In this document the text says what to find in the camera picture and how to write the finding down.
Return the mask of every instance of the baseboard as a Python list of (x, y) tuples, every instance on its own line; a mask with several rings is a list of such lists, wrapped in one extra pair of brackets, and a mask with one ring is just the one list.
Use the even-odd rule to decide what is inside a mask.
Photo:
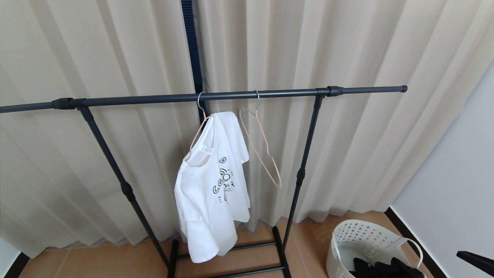
[(4, 278), (18, 278), (28, 262), (29, 257), (24, 253), (20, 253), (14, 263), (10, 266), (10, 269), (7, 274), (5, 274)]
[[(434, 278), (448, 278), (446, 274), (444, 274), (443, 270), (438, 266), (438, 264), (432, 259), (432, 257), (427, 253), (426, 249), (422, 246), (420, 241), (417, 240), (417, 238), (413, 235), (413, 233), (408, 229), (408, 227), (403, 223), (403, 221), (396, 215), (396, 213), (393, 211), (393, 209), (388, 208), (385, 212), (386, 216), (389, 218), (389, 220), (393, 223), (393, 225), (398, 229), (398, 231), (404, 236), (409, 239), (412, 239), (413, 241), (417, 242), (420, 248), (422, 248), (422, 253), (424, 256), (423, 263), (427, 267), (427, 269), (431, 272), (432, 276)], [(418, 250), (413, 244), (410, 244), (412, 249), (417, 253), (418, 255)]]

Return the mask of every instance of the white t-shirt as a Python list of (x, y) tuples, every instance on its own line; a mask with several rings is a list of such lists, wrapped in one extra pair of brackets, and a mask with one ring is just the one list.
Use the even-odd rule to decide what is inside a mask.
[(248, 160), (233, 112), (214, 113), (183, 159), (175, 199), (194, 263), (225, 255), (237, 242), (233, 221), (248, 222), (250, 201), (242, 168)]

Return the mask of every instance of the beige curtain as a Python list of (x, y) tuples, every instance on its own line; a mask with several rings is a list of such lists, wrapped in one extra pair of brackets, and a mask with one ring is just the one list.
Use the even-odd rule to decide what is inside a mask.
[[(385, 210), (494, 57), (491, 0), (194, 4), (207, 92), (409, 86), (405, 94), (324, 99), (297, 221)], [(179, 1), (4, 1), (0, 20), (2, 105), (194, 92)], [(259, 219), (272, 225), (288, 216), (313, 101), (261, 100), (283, 188), (274, 189), (251, 152), (251, 229)], [(209, 106), (254, 110), (256, 103)], [(178, 231), (172, 189), (197, 130), (195, 104), (92, 111), (152, 228), (166, 239)], [(255, 119), (246, 123), (265, 150)], [(77, 111), (2, 114), (0, 125), (4, 239), (36, 256), (77, 240), (135, 244), (146, 236)]]

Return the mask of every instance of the black metal garment rack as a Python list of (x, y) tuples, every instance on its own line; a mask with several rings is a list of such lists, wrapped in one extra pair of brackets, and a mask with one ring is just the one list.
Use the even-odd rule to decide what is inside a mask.
[[(407, 86), (395, 86), (395, 87), (361, 87), (361, 88), (343, 88), (337, 86), (330, 86), (326, 88), (317, 89), (306, 89), (306, 90), (277, 90), (277, 91), (258, 91), (260, 98), (268, 97), (295, 97), (295, 96), (315, 96), (314, 109), (312, 111), (312, 117), (309, 125), (309, 131), (307, 134), (307, 140), (305, 142), (305, 148), (302, 155), (302, 162), (300, 163), (300, 169), (297, 172), (297, 179), (295, 182), (295, 193), (293, 194), (293, 201), (291, 203), (290, 214), (288, 217), (287, 229), (285, 232), (285, 238), (281, 240), (280, 233), (276, 226), (273, 227), (273, 235), (275, 240), (269, 242), (263, 242), (258, 244), (249, 244), (235, 246), (231, 249), (240, 250), (247, 248), (254, 248), (266, 245), (275, 245), (278, 250), (278, 255), (280, 257), (280, 265), (277, 267), (260, 268), (252, 271), (237, 272), (226, 275), (213, 276), (210, 278), (230, 278), (238, 277), (256, 273), (263, 273), (269, 271), (281, 270), (285, 278), (290, 278), (290, 270), (288, 268), (288, 262), (285, 257), (285, 249), (288, 243), (288, 235), (290, 233), (291, 223), (293, 221), (293, 215), (295, 214), (295, 207), (297, 205), (298, 195), (300, 193), (300, 188), (302, 187), (302, 181), (305, 177), (305, 165), (307, 164), (307, 159), (309, 156), (310, 145), (312, 142), (312, 137), (314, 136), (314, 130), (316, 128), (317, 117), (319, 114), (319, 109), (321, 108), (321, 103), (326, 96), (337, 96), (348, 93), (380, 93), (380, 92), (406, 92)], [(201, 95), (201, 100), (224, 100), (224, 99), (246, 99), (246, 98), (257, 98), (258, 94), (255, 91), (249, 92), (233, 92), (233, 93), (204, 93)], [(171, 247), (170, 259), (168, 259), (163, 252), (156, 236), (149, 226), (149, 223), (144, 216), (135, 195), (132, 192), (132, 187), (125, 180), (117, 162), (113, 158), (113, 155), (105, 142), (105, 139), (101, 135), (101, 132), (94, 120), (94, 117), (89, 109), (91, 106), (106, 106), (106, 105), (125, 105), (125, 104), (146, 104), (146, 103), (167, 103), (167, 102), (186, 102), (186, 101), (197, 101), (196, 94), (167, 94), (167, 95), (149, 95), (149, 96), (123, 96), (123, 97), (103, 97), (103, 98), (61, 98), (51, 102), (42, 103), (31, 103), (31, 104), (20, 104), (11, 106), (0, 107), (0, 113), (18, 112), (18, 111), (31, 111), (31, 110), (42, 110), (42, 109), (78, 109), (84, 119), (87, 121), (89, 128), (91, 129), (96, 141), (98, 141), (101, 150), (103, 151), (108, 163), (112, 167), (113, 172), (117, 176), (120, 182), (123, 194), (127, 197), (135, 213), (139, 217), (139, 220), (144, 226), (144, 229), (149, 235), (149, 238), (153, 242), (156, 250), (158, 251), (161, 259), (168, 268), (168, 278), (175, 277), (175, 268), (178, 259), (188, 258), (189, 254), (178, 254), (178, 241), (174, 240)]]

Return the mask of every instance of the neckline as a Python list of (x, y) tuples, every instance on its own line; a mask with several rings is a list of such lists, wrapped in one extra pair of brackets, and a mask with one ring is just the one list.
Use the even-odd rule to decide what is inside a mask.
[[(187, 153), (187, 155), (184, 157), (183, 162), (186, 163), (189, 166), (189, 169), (196, 170), (196, 171), (202, 171), (209, 164), (211, 164), (211, 160), (212, 160), (213, 156), (216, 154), (216, 150), (218, 149), (218, 136), (217, 136), (218, 135), (218, 127), (217, 127), (216, 121), (217, 121), (216, 113), (213, 113), (211, 115), (211, 118), (206, 123), (206, 126), (204, 127), (203, 132), (199, 136), (199, 139), (197, 139), (197, 142), (192, 147), (192, 151), (191, 152), (189, 151)], [(198, 150), (199, 149), (199, 145), (201, 145), (204, 142), (205, 137), (209, 134), (209, 132), (210, 132), (211, 129), (213, 131), (213, 146), (212, 146), (213, 152), (212, 152), (212, 154), (209, 155), (209, 158), (206, 161), (206, 163), (204, 163), (201, 166), (196, 166), (196, 165), (190, 164), (189, 163), (189, 160), (192, 157), (192, 154), (194, 154), (194, 153), (196, 153), (196, 152), (199, 151)]]

